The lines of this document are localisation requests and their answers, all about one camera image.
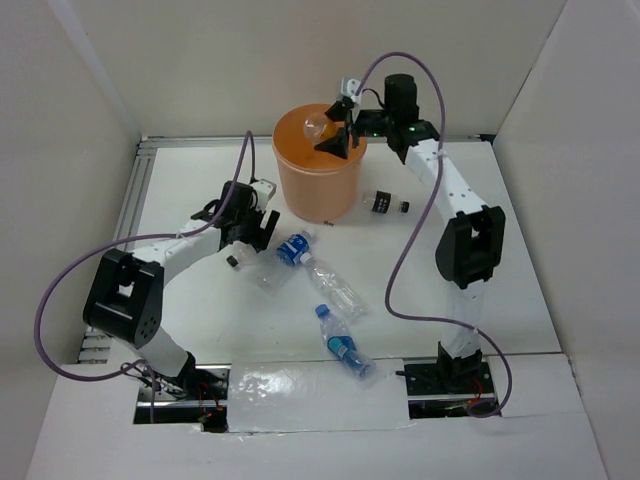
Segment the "orange juice bottle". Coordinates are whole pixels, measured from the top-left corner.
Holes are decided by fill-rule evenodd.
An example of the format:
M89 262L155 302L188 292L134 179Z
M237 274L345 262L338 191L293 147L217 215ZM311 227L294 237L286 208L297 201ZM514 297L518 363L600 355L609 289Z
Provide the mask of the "orange juice bottle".
M303 123L304 136L315 146L337 135L339 126L323 112L311 113Z

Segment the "Pepsi label clear bottle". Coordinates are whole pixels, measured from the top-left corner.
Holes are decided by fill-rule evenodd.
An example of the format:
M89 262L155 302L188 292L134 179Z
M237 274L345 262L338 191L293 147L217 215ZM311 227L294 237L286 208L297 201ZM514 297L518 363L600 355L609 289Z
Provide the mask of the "Pepsi label clear bottle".
M259 261L259 253L255 248L240 241L233 243L230 254L226 257L227 264L234 270L255 266Z

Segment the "blue label clear bottle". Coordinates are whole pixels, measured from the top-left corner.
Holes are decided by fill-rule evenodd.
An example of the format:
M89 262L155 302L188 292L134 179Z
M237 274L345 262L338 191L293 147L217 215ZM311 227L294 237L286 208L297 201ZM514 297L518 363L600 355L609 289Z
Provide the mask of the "blue label clear bottle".
M279 291L293 276L300 257L309 252L315 237L315 228L307 226L271 249L261 261L257 285L268 294Z

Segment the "black label small bottle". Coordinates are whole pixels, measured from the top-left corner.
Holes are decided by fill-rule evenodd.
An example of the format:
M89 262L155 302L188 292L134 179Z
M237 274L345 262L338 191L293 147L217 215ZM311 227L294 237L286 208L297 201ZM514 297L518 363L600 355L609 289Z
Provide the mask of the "black label small bottle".
M409 201L381 190L365 191L362 195L362 201L367 211L377 214L406 214L410 209Z

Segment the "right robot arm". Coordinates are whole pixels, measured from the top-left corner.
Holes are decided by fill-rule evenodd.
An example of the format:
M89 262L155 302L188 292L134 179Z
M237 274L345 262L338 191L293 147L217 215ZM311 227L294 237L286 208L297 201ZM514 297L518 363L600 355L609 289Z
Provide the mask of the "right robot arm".
M452 317L438 344L436 379L444 390L459 393L481 377L477 326L486 284L501 262L506 216L470 187L447 156L440 130L421 119L412 76L387 76L377 109L362 108L362 89L359 80L342 79L337 100L324 113L322 131L311 133L310 140L315 150L346 158L362 139L382 137L431 188L430 204L445 222L435 262L451 287Z

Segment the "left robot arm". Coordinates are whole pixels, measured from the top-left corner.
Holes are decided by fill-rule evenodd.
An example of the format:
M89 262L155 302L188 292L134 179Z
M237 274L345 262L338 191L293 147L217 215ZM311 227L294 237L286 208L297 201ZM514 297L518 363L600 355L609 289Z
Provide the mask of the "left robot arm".
M112 248L101 258L83 310L86 324L127 345L176 399L196 390L194 356L161 327L166 285L195 263L240 243L254 253L270 243L280 213L267 210L275 183L224 184L209 202L166 239L131 252Z

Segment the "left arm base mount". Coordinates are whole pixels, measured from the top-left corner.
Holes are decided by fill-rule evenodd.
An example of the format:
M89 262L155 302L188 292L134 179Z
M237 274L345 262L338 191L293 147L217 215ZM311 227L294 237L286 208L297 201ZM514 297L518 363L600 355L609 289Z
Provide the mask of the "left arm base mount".
M227 432L229 374L225 366L197 366L192 355L176 378L157 374L156 384L145 370L136 368L133 378L139 390L133 423L192 424L204 432Z

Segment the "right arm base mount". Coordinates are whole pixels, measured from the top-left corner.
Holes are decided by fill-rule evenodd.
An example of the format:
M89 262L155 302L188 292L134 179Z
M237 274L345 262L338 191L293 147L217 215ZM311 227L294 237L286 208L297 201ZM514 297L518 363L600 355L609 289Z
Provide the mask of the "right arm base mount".
M486 417L499 400L481 350L453 358L439 345L435 360L405 362L395 372L406 386L409 418Z

